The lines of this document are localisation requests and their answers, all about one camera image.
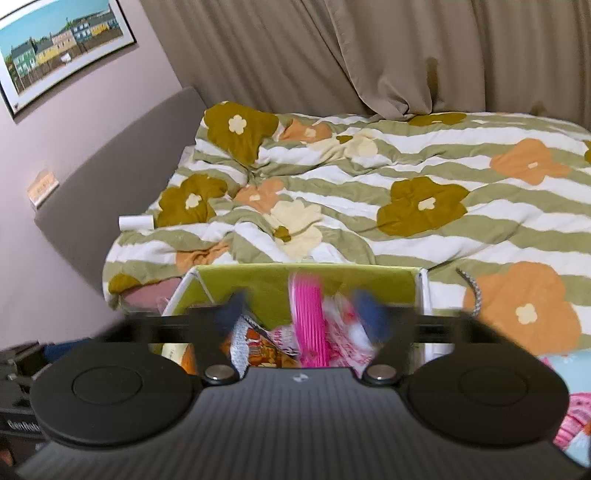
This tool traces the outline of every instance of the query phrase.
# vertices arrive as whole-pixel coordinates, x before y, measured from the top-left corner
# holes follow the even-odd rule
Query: black equipment
[[[347,368],[250,368],[217,347],[243,294],[184,316],[128,318],[47,368],[31,387],[51,440],[22,480],[577,480],[552,443],[562,379],[468,315],[389,307],[393,335],[362,379]],[[198,376],[149,343],[192,343]],[[414,343],[452,353],[409,374]]]

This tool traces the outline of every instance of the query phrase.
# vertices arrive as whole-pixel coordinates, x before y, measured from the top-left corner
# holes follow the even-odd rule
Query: pink fabric
[[[180,278],[169,278],[153,285],[130,288],[121,297],[132,308],[162,315],[180,283]]]
[[[591,393],[575,393],[570,396],[569,410],[564,418],[554,444],[568,447],[571,440],[591,422]]]
[[[320,283],[311,277],[295,275],[290,282],[290,303],[302,367],[328,367],[330,346]]]

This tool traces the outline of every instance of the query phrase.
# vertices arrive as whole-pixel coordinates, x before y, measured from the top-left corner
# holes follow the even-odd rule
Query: striped bedding
[[[199,264],[429,269],[437,312],[471,309],[536,355],[591,347],[591,134],[564,121],[444,113],[409,122],[274,115],[232,102],[123,233],[105,298]]]

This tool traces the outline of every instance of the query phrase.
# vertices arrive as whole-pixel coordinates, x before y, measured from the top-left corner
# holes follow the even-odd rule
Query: picture frame
[[[12,118],[135,43],[118,0],[33,0],[0,18],[0,93]]]

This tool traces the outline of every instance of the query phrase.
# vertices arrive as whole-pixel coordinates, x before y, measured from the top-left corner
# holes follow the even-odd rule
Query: gray cord
[[[467,272],[460,270],[459,268],[457,268],[456,271],[464,280],[468,282],[468,285],[470,285],[470,288],[474,292],[474,309],[472,310],[472,316],[478,317],[482,308],[482,291],[480,290],[480,287],[478,286],[478,283],[476,283],[474,277],[472,277]]]

